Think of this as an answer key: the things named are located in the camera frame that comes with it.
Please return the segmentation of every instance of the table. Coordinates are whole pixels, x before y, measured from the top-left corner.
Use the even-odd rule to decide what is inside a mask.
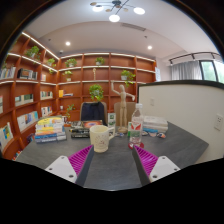
[[[43,144],[31,142],[22,151],[16,162],[46,169],[59,156],[70,156],[91,145],[89,138],[71,138],[69,129],[65,128],[66,141]],[[127,135],[114,137],[110,140],[106,152],[94,152],[84,188],[125,190],[142,186],[128,142]],[[142,142],[145,150],[158,157],[167,156],[180,169],[193,165],[208,147],[208,143],[205,141],[170,122],[168,122],[165,139],[148,135],[142,136]]]

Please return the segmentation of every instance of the window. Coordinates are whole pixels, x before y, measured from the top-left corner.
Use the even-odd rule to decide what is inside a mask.
[[[218,81],[213,61],[200,61],[204,80]]]
[[[214,61],[214,62],[215,62],[216,72],[218,75],[218,80],[219,82],[224,83],[224,64],[218,61]]]

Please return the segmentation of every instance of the chair back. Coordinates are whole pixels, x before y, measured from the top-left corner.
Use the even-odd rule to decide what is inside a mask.
[[[81,117],[82,117],[82,112],[83,112],[82,107],[83,107],[83,104],[84,104],[84,103],[91,104],[91,103],[96,103],[96,102],[83,102],[83,103],[81,104],[81,107],[80,107],[80,121],[81,121]],[[107,124],[107,120],[108,120],[108,118],[107,118],[107,104],[106,104],[105,102],[101,102],[101,103],[102,103],[103,106],[104,106],[104,121],[105,121],[105,123]]]
[[[120,126],[120,102],[114,104],[114,112],[116,113],[116,126]],[[126,102],[127,106],[127,124],[128,122],[131,122],[132,114],[135,111],[135,102]]]

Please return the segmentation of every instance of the figurine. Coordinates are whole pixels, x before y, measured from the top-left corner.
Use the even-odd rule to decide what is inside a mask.
[[[96,80],[96,68],[93,69],[94,80]]]
[[[111,81],[111,90],[121,96],[121,104],[120,104],[120,127],[118,128],[118,131],[120,133],[127,133],[127,107],[126,107],[126,96],[132,97],[132,101],[135,100],[135,96],[131,95],[130,93],[126,93],[124,86],[120,85],[119,86],[121,92],[119,93],[118,91],[114,90],[114,81]]]

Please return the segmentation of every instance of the ceiling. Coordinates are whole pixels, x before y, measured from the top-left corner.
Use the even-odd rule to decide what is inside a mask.
[[[109,16],[117,12],[93,12],[94,0],[67,0],[50,8],[29,23],[24,30],[55,55],[86,52],[115,52],[149,58],[167,59],[187,53],[214,52],[216,47],[205,32],[187,15],[161,0],[129,0],[128,5],[145,9],[137,15],[127,7],[118,12],[120,21],[112,23]],[[112,0],[100,0],[105,5]],[[145,31],[123,27],[128,23]]]

